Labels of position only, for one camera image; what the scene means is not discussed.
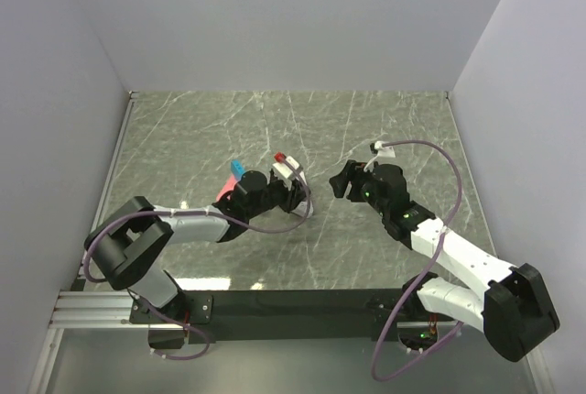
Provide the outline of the pink triangular power strip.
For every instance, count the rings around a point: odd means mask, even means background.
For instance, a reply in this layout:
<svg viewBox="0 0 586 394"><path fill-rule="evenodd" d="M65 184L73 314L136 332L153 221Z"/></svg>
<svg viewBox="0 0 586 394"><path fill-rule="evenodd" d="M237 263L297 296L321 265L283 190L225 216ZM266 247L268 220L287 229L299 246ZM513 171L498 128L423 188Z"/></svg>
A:
<svg viewBox="0 0 586 394"><path fill-rule="evenodd" d="M218 202L225 194L230 195L237 182L238 180L234 177L234 175L231 175L226 183L224 183L221 190L218 192L215 201Z"/></svg>

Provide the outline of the blue square plug adapter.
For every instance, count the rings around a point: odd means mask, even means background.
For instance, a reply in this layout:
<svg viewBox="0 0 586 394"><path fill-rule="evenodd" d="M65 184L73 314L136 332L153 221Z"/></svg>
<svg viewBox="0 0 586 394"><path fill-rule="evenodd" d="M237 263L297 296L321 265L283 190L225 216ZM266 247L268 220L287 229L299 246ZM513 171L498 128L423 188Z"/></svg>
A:
<svg viewBox="0 0 586 394"><path fill-rule="evenodd" d="M233 159L230 164L230 169L233 177L239 181L245 174L245 168L237 159Z"/></svg>

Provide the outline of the white triangular power strip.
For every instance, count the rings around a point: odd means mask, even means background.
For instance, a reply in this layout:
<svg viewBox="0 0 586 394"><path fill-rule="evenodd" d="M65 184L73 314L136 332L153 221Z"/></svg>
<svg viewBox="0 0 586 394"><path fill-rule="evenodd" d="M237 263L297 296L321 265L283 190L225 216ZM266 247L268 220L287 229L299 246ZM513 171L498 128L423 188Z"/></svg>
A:
<svg viewBox="0 0 586 394"><path fill-rule="evenodd" d="M312 202L302 201L291 213L301 218L310 218L314 214L314 205Z"/></svg>

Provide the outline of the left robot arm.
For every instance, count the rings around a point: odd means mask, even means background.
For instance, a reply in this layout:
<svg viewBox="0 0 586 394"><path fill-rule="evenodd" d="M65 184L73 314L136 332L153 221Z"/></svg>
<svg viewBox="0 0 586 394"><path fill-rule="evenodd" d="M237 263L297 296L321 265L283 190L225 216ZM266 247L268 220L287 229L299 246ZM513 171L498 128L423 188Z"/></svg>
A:
<svg viewBox="0 0 586 394"><path fill-rule="evenodd" d="M155 263L168 245L191 242L226 243L255 230L257 216L280 208L307 220L312 213L305 173L268 175L249 170L233 189L206 207L172 209L136 196L90 233L83 260L85 278L128 290L164 323L187 318L187 296L179 284Z"/></svg>

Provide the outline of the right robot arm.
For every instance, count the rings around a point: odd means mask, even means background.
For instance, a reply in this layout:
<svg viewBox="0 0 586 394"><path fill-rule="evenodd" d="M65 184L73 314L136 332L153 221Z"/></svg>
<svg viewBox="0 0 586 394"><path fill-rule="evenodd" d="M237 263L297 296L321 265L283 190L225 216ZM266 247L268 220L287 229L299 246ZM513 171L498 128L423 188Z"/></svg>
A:
<svg viewBox="0 0 586 394"><path fill-rule="evenodd" d="M329 184L337 198L366 202L386 232L408 249L434 259L458 284L434 273L411 279L392 316L421 320L442 314L484 334L503 358L517 362L560 327L543 277L525 263L516 267L494 257L445 226L410 198L397 165L346 162Z"/></svg>

